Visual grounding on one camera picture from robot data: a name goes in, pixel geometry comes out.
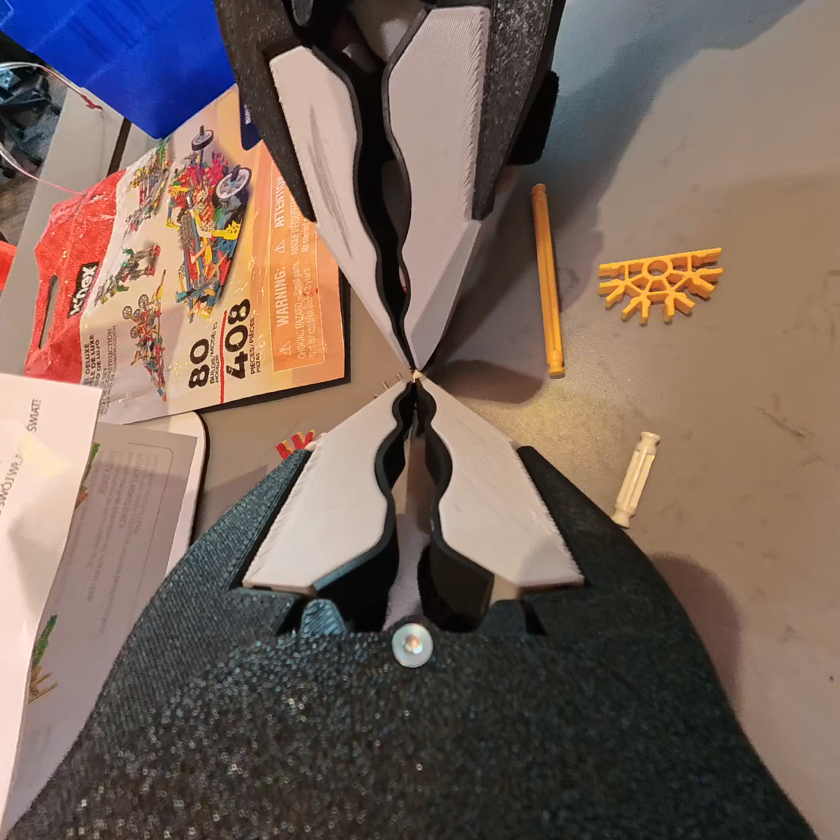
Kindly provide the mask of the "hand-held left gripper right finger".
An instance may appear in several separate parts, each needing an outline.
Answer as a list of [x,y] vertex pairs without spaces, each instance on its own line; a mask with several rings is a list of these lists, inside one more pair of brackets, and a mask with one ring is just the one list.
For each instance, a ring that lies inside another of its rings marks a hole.
[[516,442],[431,380],[416,380],[416,399],[434,483],[430,574],[443,600],[583,585]]

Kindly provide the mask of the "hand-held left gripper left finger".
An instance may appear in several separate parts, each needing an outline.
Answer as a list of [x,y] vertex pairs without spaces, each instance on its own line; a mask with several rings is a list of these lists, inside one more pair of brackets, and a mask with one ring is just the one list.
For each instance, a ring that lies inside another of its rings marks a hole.
[[248,567],[244,586],[326,592],[384,552],[404,468],[414,384],[398,382],[323,434]]

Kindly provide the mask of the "instruction sheet with model pictures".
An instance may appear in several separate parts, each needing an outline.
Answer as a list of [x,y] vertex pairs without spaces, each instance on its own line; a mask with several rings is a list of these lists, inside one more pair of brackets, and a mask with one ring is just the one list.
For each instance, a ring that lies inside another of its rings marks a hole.
[[1,813],[40,619],[98,422],[96,387],[1,374]]

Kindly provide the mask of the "clear plastic loop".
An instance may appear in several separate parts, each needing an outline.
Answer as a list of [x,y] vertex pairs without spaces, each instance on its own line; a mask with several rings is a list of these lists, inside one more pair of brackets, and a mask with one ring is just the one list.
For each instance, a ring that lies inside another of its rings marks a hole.
[[103,106],[91,94],[56,69],[33,60],[1,63],[1,182],[18,176],[45,183],[64,194],[82,191],[51,182],[41,175],[52,133],[67,95],[74,95],[94,112]]

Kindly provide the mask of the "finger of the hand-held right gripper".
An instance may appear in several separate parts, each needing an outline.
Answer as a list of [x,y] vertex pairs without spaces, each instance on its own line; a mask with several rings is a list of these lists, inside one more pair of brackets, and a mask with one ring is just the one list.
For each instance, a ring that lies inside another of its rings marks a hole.
[[474,217],[490,10],[429,7],[385,67],[385,125],[406,180],[402,329],[418,370],[438,348],[476,249]]
[[402,285],[378,161],[354,79],[316,47],[299,45],[269,61],[279,104],[320,238],[405,367],[414,367],[397,324]]

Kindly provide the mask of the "colourful construction toy bag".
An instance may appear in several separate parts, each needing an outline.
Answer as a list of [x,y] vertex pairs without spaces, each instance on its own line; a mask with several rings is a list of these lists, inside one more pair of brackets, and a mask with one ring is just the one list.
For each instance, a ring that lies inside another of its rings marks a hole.
[[24,374],[131,424],[339,382],[346,284],[236,86],[52,209]]

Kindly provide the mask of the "booklet with green figure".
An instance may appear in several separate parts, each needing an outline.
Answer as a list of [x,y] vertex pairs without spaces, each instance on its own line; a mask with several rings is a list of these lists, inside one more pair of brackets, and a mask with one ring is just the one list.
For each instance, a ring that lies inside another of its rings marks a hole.
[[134,623],[186,551],[195,450],[190,414],[98,425],[35,640],[3,833],[56,771]]

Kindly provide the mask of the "yellow half-round connector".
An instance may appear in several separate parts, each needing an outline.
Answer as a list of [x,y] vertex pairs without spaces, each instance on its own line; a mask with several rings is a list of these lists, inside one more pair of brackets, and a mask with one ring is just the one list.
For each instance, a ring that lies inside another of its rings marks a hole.
[[625,322],[645,326],[659,312],[670,324],[678,313],[689,317],[697,301],[713,294],[724,271],[720,257],[720,248],[707,248],[601,264],[598,295],[606,309],[620,308]]

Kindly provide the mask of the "long yellow toy rod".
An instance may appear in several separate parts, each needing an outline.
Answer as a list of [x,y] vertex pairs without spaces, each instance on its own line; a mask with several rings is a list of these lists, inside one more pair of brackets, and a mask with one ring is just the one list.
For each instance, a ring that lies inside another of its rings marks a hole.
[[560,325],[560,296],[555,273],[553,235],[545,184],[531,190],[532,217],[538,261],[544,347],[549,376],[564,376],[564,350]]

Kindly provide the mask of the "short white toy rod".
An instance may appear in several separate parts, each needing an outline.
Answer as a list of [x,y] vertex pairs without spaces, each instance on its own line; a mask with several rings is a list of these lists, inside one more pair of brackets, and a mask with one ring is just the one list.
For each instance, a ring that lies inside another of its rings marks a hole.
[[635,515],[638,503],[651,467],[654,463],[660,436],[642,432],[636,444],[622,486],[617,494],[612,520],[623,529],[628,529]]

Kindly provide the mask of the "blue plastic bin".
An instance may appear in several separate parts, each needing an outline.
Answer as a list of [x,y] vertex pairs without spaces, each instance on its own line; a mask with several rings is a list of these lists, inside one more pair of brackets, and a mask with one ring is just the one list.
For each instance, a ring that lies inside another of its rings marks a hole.
[[2,1],[1,29],[154,138],[235,84],[212,1]]

